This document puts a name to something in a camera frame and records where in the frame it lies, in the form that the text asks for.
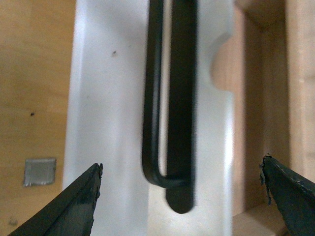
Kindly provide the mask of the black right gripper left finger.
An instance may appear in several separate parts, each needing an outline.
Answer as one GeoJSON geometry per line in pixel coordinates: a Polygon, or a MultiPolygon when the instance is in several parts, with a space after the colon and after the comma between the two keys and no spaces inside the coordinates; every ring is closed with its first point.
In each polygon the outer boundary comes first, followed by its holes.
{"type": "Polygon", "coordinates": [[[93,164],[11,236],[89,236],[100,197],[102,164],[93,164]]]}

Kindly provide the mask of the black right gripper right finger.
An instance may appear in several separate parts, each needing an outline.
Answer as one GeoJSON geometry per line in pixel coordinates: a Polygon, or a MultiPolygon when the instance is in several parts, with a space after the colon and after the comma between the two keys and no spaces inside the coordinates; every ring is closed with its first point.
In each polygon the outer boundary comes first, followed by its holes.
{"type": "Polygon", "coordinates": [[[260,182],[274,200],[292,236],[315,234],[315,184],[270,155],[263,157],[260,182]]]}

